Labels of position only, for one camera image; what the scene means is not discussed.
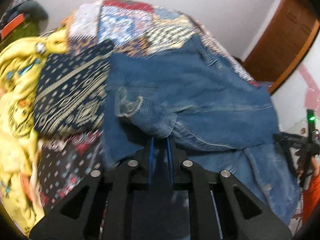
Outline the blue denim jacket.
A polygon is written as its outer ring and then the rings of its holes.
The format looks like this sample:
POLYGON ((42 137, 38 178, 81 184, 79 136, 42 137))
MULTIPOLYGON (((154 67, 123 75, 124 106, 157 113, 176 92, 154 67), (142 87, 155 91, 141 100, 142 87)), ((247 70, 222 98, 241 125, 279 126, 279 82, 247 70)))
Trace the blue denim jacket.
POLYGON ((106 85, 106 162, 118 164, 148 137, 173 137, 205 169, 229 170, 284 222, 300 198, 292 162, 273 135, 278 117, 265 87, 237 74, 198 35, 145 57, 113 53, 106 85))

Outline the yellow printed garment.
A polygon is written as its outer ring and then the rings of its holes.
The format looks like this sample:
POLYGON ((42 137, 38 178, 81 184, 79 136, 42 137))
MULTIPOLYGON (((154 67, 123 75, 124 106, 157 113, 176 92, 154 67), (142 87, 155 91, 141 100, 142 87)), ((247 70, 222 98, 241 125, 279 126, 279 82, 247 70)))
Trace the yellow printed garment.
POLYGON ((44 211, 36 185, 38 133, 34 100, 49 55, 67 51, 66 29, 47 36, 23 37, 1 51, 1 203, 24 235, 44 211))

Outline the patchwork patterned bedspread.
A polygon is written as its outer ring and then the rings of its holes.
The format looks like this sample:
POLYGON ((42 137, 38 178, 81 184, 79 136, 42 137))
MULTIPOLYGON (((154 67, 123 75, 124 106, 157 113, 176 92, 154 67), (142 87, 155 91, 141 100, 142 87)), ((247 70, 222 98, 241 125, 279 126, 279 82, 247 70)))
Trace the patchwork patterned bedspread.
POLYGON ((170 183, 189 194, 192 239, 258 239, 268 209, 229 170, 212 172, 187 152, 260 145, 269 94, 193 35, 148 57, 112 53, 104 116, 106 150, 119 165, 87 175, 31 230, 31 239, 130 239, 136 191, 152 183, 154 148, 167 153, 170 183))

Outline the brown wooden wardrobe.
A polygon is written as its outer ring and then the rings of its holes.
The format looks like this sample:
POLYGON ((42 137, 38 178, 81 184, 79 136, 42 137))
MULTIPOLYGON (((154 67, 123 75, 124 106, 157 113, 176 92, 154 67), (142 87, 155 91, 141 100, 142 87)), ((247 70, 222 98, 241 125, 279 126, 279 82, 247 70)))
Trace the brown wooden wardrobe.
POLYGON ((244 61, 273 94, 295 71, 319 32, 319 0, 281 0, 260 40, 244 61))

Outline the green cloth covered table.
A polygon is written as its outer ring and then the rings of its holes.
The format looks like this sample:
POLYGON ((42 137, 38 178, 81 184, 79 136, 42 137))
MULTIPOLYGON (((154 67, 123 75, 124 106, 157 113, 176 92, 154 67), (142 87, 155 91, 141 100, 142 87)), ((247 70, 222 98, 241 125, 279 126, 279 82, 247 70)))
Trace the green cloth covered table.
POLYGON ((0 51, 6 48, 12 42, 30 36, 39 36, 39 25, 33 21, 23 22, 12 30, 3 40, 1 40, 0 51))

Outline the orange box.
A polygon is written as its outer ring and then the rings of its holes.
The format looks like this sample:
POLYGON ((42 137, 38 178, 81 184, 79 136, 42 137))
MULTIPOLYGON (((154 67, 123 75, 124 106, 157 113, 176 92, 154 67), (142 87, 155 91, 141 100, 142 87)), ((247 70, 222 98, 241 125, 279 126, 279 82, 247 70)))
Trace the orange box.
POLYGON ((3 40, 9 35, 17 26, 24 21, 24 15, 19 14, 13 20, 11 20, 3 29, 1 29, 1 39, 3 40))

